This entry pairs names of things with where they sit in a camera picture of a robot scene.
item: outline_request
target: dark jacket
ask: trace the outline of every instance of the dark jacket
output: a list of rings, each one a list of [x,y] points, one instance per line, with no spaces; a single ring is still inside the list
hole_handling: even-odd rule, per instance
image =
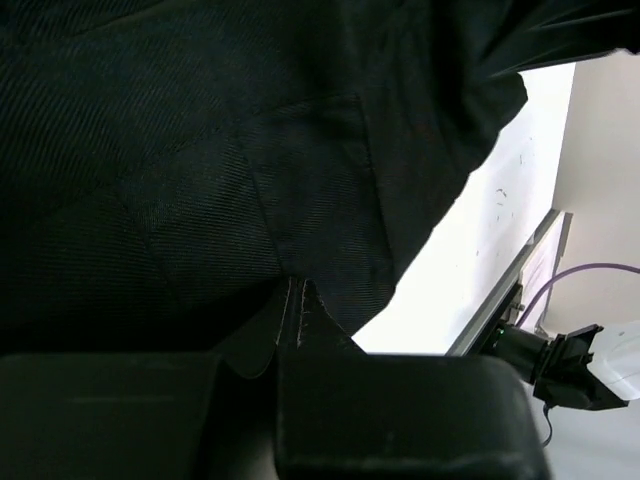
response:
[[[526,101],[478,69],[510,1],[2,8],[5,346],[206,336],[284,276],[354,333]]]

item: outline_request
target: purple cable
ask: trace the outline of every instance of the purple cable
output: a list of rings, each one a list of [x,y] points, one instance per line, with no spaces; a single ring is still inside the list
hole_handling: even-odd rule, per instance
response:
[[[549,280],[542,286],[538,293],[536,293],[535,296],[531,299],[531,303],[529,303],[529,306],[524,311],[520,319],[516,322],[516,327],[521,327],[524,322],[527,321],[527,318],[529,318],[529,315],[531,315],[531,312],[533,312],[536,304],[558,280],[562,280],[563,278],[568,277],[569,275],[573,275],[574,273],[596,269],[622,270],[623,272],[635,273],[637,275],[640,275],[640,268],[632,267],[631,265],[624,265],[622,263],[587,263],[585,265],[578,265],[577,267],[569,268],[564,272],[561,272],[552,277],[551,280]]]

